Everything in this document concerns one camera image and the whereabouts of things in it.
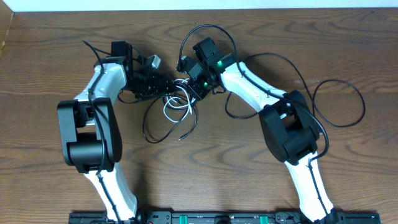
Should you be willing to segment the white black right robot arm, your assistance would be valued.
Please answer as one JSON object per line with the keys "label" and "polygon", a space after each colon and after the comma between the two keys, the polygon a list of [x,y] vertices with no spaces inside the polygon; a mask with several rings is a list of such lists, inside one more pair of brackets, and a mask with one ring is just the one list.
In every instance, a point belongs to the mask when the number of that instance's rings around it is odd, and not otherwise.
{"label": "white black right robot arm", "polygon": [[271,154],[286,165],[295,185],[299,207],[312,223],[338,223],[318,168],[317,141],[326,131],[309,111],[303,95],[277,89],[255,75],[234,55],[200,57],[201,63],[183,56],[177,71],[187,73],[201,91],[216,84],[237,94],[258,114]]}

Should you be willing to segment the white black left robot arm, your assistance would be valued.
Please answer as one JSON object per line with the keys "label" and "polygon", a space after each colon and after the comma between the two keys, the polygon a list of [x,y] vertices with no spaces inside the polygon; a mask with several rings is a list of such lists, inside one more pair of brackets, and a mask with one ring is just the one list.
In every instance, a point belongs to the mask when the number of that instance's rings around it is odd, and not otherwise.
{"label": "white black left robot arm", "polygon": [[127,56],[100,58],[85,89],[57,106],[62,155],[68,166],[83,174],[97,190],[103,212],[73,212],[69,223],[147,223],[147,212],[138,206],[120,165],[123,144],[114,103],[123,90],[140,100],[171,90],[159,75],[160,58],[140,58],[140,70]]}

